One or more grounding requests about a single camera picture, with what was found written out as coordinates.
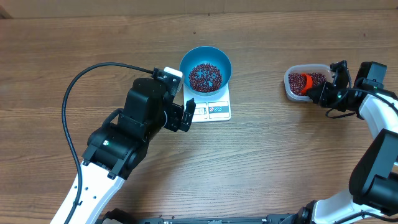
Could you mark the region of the red scoop with blue handle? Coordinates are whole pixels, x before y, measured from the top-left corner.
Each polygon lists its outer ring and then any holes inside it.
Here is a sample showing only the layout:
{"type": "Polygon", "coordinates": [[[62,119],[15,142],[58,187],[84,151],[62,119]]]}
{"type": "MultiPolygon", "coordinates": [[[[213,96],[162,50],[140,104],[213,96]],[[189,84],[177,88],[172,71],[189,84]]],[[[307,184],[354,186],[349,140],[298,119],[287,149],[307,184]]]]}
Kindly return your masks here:
{"type": "Polygon", "coordinates": [[[307,91],[313,87],[313,79],[308,73],[302,73],[301,76],[305,77],[306,83],[300,93],[306,95],[307,91]]]}

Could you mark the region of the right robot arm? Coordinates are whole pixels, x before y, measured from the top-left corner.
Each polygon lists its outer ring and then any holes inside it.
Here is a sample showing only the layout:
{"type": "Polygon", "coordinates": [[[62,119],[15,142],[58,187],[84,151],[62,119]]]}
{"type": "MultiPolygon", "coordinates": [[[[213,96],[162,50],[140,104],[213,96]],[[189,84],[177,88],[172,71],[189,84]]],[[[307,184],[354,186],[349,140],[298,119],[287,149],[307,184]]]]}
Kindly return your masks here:
{"type": "Polygon", "coordinates": [[[346,61],[330,65],[333,82],[307,90],[310,99],[343,116],[368,124],[373,142],[357,163],[349,187],[328,199],[314,200],[284,223],[354,223],[366,218],[397,222],[397,95],[385,90],[387,67],[363,62],[352,80],[346,61]]]}

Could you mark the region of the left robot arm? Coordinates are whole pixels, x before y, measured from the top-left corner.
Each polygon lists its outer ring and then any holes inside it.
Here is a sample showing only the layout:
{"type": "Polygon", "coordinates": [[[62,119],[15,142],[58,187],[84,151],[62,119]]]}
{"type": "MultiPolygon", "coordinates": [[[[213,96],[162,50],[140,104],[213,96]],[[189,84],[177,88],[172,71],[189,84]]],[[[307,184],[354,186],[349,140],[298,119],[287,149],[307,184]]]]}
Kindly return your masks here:
{"type": "Polygon", "coordinates": [[[182,83],[183,73],[169,67],[134,81],[124,107],[114,110],[88,138],[78,164],[80,173],[52,223],[95,223],[146,157],[149,143],[160,129],[190,129],[194,100],[185,105],[173,103],[182,83]]]}

